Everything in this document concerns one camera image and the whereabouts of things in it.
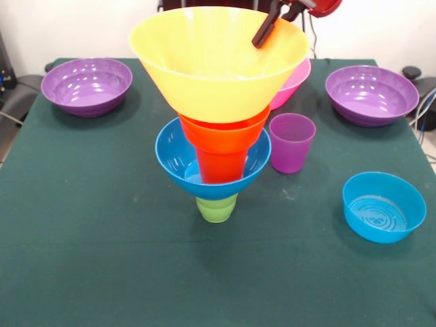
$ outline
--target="plastic bowl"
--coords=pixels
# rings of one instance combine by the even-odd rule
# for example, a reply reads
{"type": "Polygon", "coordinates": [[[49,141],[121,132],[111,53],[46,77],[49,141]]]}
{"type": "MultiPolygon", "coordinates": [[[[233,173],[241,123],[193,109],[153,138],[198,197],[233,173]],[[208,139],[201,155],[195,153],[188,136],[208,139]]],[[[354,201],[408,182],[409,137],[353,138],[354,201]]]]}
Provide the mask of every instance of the plastic bowl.
{"type": "Polygon", "coordinates": [[[168,10],[136,25],[129,43],[179,114],[244,121],[269,105],[310,51],[307,35],[281,18],[262,49],[253,46],[267,16],[235,7],[168,10]]]}
{"type": "Polygon", "coordinates": [[[275,110],[282,105],[298,90],[301,84],[309,77],[312,70],[311,61],[306,58],[294,70],[291,77],[281,87],[280,91],[275,95],[271,101],[271,110],[275,110]]]}
{"type": "Polygon", "coordinates": [[[338,69],[327,78],[326,90],[341,116],[364,127],[391,124],[419,102],[418,91],[408,79],[375,66],[338,69]]]}
{"type": "Polygon", "coordinates": [[[155,152],[164,170],[186,192],[205,200],[221,200],[241,192],[258,177],[269,160],[271,141],[263,129],[258,141],[249,149],[243,177],[222,184],[202,183],[196,150],[186,139],[179,118],[170,121],[160,131],[155,152]]]}
{"type": "Polygon", "coordinates": [[[384,172],[363,172],[343,187],[343,208],[350,228],[377,243],[395,243],[425,219],[426,204],[407,181],[384,172]]]}
{"type": "Polygon", "coordinates": [[[114,59],[75,59],[50,70],[41,90],[48,101],[69,114],[96,117],[123,101],[132,80],[128,66],[114,59]]]}

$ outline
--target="cup rim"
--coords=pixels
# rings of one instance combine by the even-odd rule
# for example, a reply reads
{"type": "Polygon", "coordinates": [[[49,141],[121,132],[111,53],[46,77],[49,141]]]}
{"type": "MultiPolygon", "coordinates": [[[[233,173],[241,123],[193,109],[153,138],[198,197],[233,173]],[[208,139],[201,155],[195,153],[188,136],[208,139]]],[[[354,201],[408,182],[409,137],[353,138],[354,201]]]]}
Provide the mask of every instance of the cup rim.
{"type": "Polygon", "coordinates": [[[303,115],[303,114],[297,114],[297,113],[294,113],[294,112],[286,112],[286,113],[284,113],[284,114],[278,114],[276,117],[274,117],[273,119],[271,119],[271,121],[270,121],[270,123],[269,123],[269,130],[270,130],[270,133],[275,137],[275,138],[278,138],[280,141],[283,141],[283,142],[286,142],[286,143],[292,143],[292,144],[299,144],[299,143],[303,143],[303,142],[306,142],[306,141],[308,141],[308,140],[311,140],[311,139],[313,139],[314,137],[315,137],[315,134],[316,134],[316,125],[315,125],[315,123],[309,118],[309,117],[307,117],[307,116],[305,116],[305,115],[303,115]],[[283,118],[284,116],[297,116],[297,117],[299,117],[299,118],[303,118],[305,121],[307,121],[307,122],[309,122],[311,125],[312,125],[312,128],[313,128],[313,133],[309,136],[309,137],[307,137],[307,138],[305,138],[304,140],[300,140],[300,141],[291,141],[291,140],[286,140],[285,138],[281,138],[280,136],[278,136],[272,129],[271,129],[271,126],[273,125],[273,123],[274,123],[274,121],[276,121],[276,119],[280,119],[280,118],[283,118]]]}
{"type": "Polygon", "coordinates": [[[195,126],[197,129],[201,129],[202,131],[219,131],[220,133],[234,133],[236,131],[247,131],[249,129],[253,129],[254,127],[257,127],[259,125],[265,124],[265,121],[268,119],[268,116],[271,113],[271,105],[268,104],[265,109],[263,109],[261,112],[259,112],[257,115],[244,119],[243,121],[235,121],[233,123],[208,123],[210,126],[204,126],[203,124],[205,122],[198,121],[193,118],[189,118],[188,116],[184,116],[182,114],[178,114],[179,118],[181,119],[181,122],[188,123],[190,126],[195,126]],[[236,125],[238,123],[242,123],[244,121],[252,120],[254,121],[253,124],[246,126],[246,127],[237,127],[237,128],[227,128],[230,125],[236,125]]]}

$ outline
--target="cup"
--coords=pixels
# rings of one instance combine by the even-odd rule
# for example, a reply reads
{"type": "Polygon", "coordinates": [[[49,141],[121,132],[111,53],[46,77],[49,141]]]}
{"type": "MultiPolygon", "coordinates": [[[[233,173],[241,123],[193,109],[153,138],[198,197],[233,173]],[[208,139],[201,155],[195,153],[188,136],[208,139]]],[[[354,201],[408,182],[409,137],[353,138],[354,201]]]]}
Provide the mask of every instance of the cup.
{"type": "Polygon", "coordinates": [[[243,177],[248,150],[258,140],[269,114],[268,105],[250,119],[226,124],[178,115],[186,139],[196,148],[203,183],[230,183],[243,177]]]}
{"type": "Polygon", "coordinates": [[[315,123],[302,114],[280,114],[269,126],[271,165],[284,174],[302,169],[316,134],[315,123]]]}
{"type": "Polygon", "coordinates": [[[196,198],[197,207],[203,218],[209,223],[222,223],[229,219],[236,205],[238,194],[222,200],[196,198]]]}

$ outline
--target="red cup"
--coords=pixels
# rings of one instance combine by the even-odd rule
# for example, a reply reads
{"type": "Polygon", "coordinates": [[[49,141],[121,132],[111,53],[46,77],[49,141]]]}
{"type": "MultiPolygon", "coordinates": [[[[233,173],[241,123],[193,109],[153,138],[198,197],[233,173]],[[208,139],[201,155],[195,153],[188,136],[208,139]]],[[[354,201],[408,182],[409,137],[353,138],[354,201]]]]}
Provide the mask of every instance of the red cup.
{"type": "Polygon", "coordinates": [[[250,119],[223,124],[178,115],[186,139],[196,148],[203,183],[229,183],[243,177],[248,150],[258,140],[269,114],[268,105],[250,119]]]}

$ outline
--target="cable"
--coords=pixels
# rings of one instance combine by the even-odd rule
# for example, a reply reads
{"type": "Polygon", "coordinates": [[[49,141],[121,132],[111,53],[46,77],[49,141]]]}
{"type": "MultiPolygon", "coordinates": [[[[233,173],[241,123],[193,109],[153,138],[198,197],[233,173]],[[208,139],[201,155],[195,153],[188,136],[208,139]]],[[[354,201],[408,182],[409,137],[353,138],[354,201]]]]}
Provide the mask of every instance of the cable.
{"type": "Polygon", "coordinates": [[[409,125],[411,126],[414,124],[415,125],[414,128],[416,130],[418,130],[418,120],[425,115],[428,109],[430,109],[431,105],[435,101],[436,98],[435,95],[436,95],[436,87],[425,96],[425,98],[421,101],[420,105],[418,106],[418,109],[416,109],[415,119],[409,123],[409,125]]]}
{"type": "Polygon", "coordinates": [[[425,154],[428,158],[430,158],[430,159],[432,159],[432,160],[435,160],[436,161],[436,157],[434,157],[434,156],[432,156],[432,155],[427,155],[427,154],[425,154]]]}
{"type": "Polygon", "coordinates": [[[315,41],[313,42],[313,49],[312,49],[312,51],[313,51],[313,57],[314,57],[315,59],[317,59],[317,57],[316,57],[316,41],[318,41],[318,36],[316,35],[316,33],[315,33],[315,29],[313,28],[312,15],[309,15],[309,22],[311,23],[311,30],[312,30],[312,33],[313,33],[313,35],[315,36],[315,41]]]}
{"type": "Polygon", "coordinates": [[[4,113],[3,111],[0,111],[0,116],[4,116],[4,117],[10,119],[11,121],[13,121],[13,122],[19,124],[20,126],[22,126],[22,121],[19,121],[17,118],[14,118],[14,117],[10,116],[10,115],[4,113]]]}
{"type": "Polygon", "coordinates": [[[425,115],[422,117],[422,122],[421,122],[421,132],[420,135],[418,137],[418,142],[420,143],[420,145],[422,145],[422,143],[424,143],[424,134],[425,134],[425,123],[427,122],[427,115],[428,115],[429,111],[427,110],[425,115]]]}
{"type": "Polygon", "coordinates": [[[302,31],[304,33],[306,33],[306,17],[305,17],[305,12],[301,13],[301,27],[302,27],[302,31]]]}
{"type": "Polygon", "coordinates": [[[17,83],[18,83],[18,84],[21,84],[21,85],[24,85],[25,87],[29,87],[29,88],[31,88],[31,89],[37,91],[38,93],[41,92],[41,91],[38,90],[36,87],[32,87],[31,85],[28,85],[28,84],[26,84],[26,83],[23,83],[23,82],[20,82],[20,81],[18,81],[17,83]]]}

